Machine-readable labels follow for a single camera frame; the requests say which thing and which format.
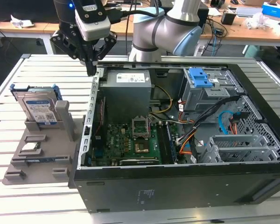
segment yellow wire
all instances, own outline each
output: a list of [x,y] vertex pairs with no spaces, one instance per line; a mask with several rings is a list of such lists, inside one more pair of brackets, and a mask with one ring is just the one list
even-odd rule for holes
[[162,111],[151,111],[151,113],[164,113],[164,112],[166,112],[166,111],[168,111],[168,110],[171,109],[173,99],[171,98],[171,96],[169,95],[169,93],[168,93],[166,90],[164,90],[162,87],[160,87],[159,85],[155,85],[155,86],[159,87],[161,90],[163,90],[163,91],[167,94],[167,96],[168,96],[169,99],[170,99],[170,104],[169,104],[169,107],[168,107],[167,109],[165,109],[165,110],[162,110]]

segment green circuit board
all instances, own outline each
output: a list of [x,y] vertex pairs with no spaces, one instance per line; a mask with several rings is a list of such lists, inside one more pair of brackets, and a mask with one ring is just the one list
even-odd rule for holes
[[[170,132],[173,139],[178,136],[175,125],[170,125]],[[156,124],[150,125],[149,138],[133,138],[132,124],[109,124],[105,141],[102,148],[91,152],[92,165],[119,166],[119,161],[127,159],[158,160],[162,164]]]

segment wire bundle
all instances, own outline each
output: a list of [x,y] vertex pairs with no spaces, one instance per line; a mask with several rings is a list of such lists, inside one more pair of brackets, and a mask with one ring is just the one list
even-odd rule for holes
[[[186,101],[182,101],[180,103],[178,103],[178,105],[183,105],[183,104],[186,104]],[[180,112],[179,115],[178,115],[178,121],[181,122],[181,123],[187,123],[188,121],[187,120],[182,120],[182,114],[183,112]]]
[[[216,27],[214,26],[214,23],[216,24],[219,24],[221,27],[224,28],[225,32],[223,35],[219,35],[218,33],[216,33]],[[208,24],[211,28],[211,39],[209,40],[209,42],[207,43],[202,55],[205,53],[205,51],[209,51],[209,52],[212,52],[211,53],[211,56],[216,56],[217,55],[217,52],[218,50],[222,47],[222,44],[221,44],[221,41],[224,37],[227,36],[228,34],[228,30],[225,26],[223,26],[221,23],[217,22],[217,21],[214,21],[213,19],[210,19],[208,18],[207,21],[206,21],[206,24]],[[215,46],[216,46],[216,39],[219,39],[219,44],[218,44],[218,47],[217,49],[215,49]],[[210,42],[213,40],[213,43],[211,44],[213,49],[212,50],[207,50],[208,46],[210,45]]]
[[204,122],[209,116],[213,115],[218,109],[223,105],[231,101],[237,101],[239,100],[241,96],[233,96],[224,98],[218,102],[216,102],[213,106],[211,106],[209,109],[204,111],[202,114],[199,115],[199,117],[196,119],[196,121],[193,124],[192,129],[184,134],[178,141],[177,144],[182,144],[181,149],[179,151],[180,154],[187,154],[188,152],[184,152],[183,149],[188,141],[191,140],[191,138],[194,136],[194,134],[197,131],[197,128],[201,125],[202,122]]

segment blue hard drive label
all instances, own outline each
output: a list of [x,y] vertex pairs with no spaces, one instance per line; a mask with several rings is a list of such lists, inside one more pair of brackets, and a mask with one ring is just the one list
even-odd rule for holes
[[51,111],[51,104],[47,100],[27,100],[27,108],[35,121],[40,125],[54,125],[57,123],[55,114]]

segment orange wire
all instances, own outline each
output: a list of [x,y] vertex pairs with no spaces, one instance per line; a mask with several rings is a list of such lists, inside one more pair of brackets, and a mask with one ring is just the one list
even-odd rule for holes
[[237,124],[234,124],[234,130],[235,130],[235,134],[238,134],[238,128],[237,128]]
[[185,145],[187,144],[187,142],[192,138],[192,136],[195,134],[196,132],[194,132],[193,134],[191,134],[187,140],[185,140],[185,142],[183,143],[181,150],[179,150],[179,154],[192,154],[192,152],[183,152],[183,148],[185,148]]
[[232,134],[234,134],[231,123],[229,123],[229,127],[230,127]]

